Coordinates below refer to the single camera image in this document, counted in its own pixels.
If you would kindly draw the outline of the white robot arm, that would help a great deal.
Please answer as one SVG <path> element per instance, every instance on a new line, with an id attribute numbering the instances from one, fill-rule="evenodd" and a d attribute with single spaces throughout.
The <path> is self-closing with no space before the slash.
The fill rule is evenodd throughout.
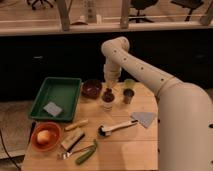
<path id="1" fill-rule="evenodd" d="M 213 101 L 205 90 L 132 56 L 125 37 L 104 42 L 101 51 L 107 83 L 126 70 L 157 98 L 159 171 L 213 171 Z"/>

